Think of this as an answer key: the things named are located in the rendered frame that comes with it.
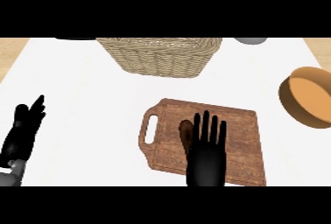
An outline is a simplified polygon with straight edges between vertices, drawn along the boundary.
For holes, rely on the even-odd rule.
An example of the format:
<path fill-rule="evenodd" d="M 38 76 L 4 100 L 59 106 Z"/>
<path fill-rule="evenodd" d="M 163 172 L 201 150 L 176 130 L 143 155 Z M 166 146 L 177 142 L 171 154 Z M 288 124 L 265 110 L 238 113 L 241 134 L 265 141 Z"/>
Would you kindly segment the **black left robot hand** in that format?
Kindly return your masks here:
<path fill-rule="evenodd" d="M 40 95 L 31 107 L 19 104 L 15 107 L 15 121 L 4 138 L 0 151 L 0 167 L 9 168 L 9 162 L 30 159 L 37 131 L 46 117 L 44 96 Z"/>

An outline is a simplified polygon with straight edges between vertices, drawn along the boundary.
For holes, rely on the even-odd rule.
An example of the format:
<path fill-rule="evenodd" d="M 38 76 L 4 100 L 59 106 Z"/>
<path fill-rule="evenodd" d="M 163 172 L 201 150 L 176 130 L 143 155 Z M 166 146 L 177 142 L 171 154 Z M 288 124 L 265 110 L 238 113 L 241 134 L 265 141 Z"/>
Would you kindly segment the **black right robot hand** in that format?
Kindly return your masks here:
<path fill-rule="evenodd" d="M 210 112 L 195 114 L 188 155 L 188 186 L 225 186 L 226 173 L 226 121 Z"/>

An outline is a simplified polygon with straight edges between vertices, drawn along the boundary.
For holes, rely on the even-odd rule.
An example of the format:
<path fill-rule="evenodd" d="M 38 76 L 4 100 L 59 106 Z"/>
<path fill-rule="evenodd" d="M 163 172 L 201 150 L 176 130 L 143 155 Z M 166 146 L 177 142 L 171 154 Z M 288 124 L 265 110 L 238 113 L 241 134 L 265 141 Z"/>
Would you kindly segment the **brown wooden cutting board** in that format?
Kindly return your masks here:
<path fill-rule="evenodd" d="M 145 113 L 139 148 L 152 170 L 186 174 L 186 155 L 180 140 L 180 123 L 194 122 L 194 115 L 210 112 L 226 121 L 226 177 L 231 184 L 266 186 L 265 161 L 257 125 L 251 110 L 163 99 Z"/>

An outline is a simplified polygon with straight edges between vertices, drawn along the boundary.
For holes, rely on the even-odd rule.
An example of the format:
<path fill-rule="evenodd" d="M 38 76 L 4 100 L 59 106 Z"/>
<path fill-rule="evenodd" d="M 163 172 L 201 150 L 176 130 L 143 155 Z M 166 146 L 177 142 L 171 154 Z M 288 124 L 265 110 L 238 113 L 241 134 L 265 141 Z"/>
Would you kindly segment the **brown sweet potato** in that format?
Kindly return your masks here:
<path fill-rule="evenodd" d="M 194 125 L 189 120 L 180 122 L 179 132 L 180 132 L 180 142 L 185 149 L 185 154 L 189 154 L 189 149 L 192 146 L 192 131 Z"/>

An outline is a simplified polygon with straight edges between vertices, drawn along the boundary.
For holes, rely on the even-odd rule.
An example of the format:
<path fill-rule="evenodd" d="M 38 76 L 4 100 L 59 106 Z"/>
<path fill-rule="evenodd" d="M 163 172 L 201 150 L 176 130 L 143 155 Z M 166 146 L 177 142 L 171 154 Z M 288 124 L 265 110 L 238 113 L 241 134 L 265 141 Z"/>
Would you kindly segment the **orange-brown round pot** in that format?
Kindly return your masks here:
<path fill-rule="evenodd" d="M 303 125 L 331 128 L 331 72 L 298 67 L 284 80 L 278 95 L 287 113 Z"/>

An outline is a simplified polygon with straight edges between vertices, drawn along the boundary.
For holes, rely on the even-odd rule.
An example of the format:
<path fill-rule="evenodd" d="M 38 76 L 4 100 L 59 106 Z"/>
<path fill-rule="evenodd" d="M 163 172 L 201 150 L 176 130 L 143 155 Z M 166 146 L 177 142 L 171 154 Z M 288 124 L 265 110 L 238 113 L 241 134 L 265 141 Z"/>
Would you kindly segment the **tan wicker basket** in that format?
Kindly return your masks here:
<path fill-rule="evenodd" d="M 98 38 L 124 71 L 171 78 L 199 75 L 222 41 L 222 38 Z"/>

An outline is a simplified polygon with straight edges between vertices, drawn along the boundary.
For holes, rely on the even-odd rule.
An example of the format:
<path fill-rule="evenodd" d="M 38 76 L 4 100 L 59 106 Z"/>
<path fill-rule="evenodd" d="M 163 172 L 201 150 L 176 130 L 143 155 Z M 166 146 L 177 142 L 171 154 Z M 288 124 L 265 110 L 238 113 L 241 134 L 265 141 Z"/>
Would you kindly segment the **grey rounded object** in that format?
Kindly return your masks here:
<path fill-rule="evenodd" d="M 260 45 L 267 38 L 235 38 L 242 44 L 247 45 Z"/>

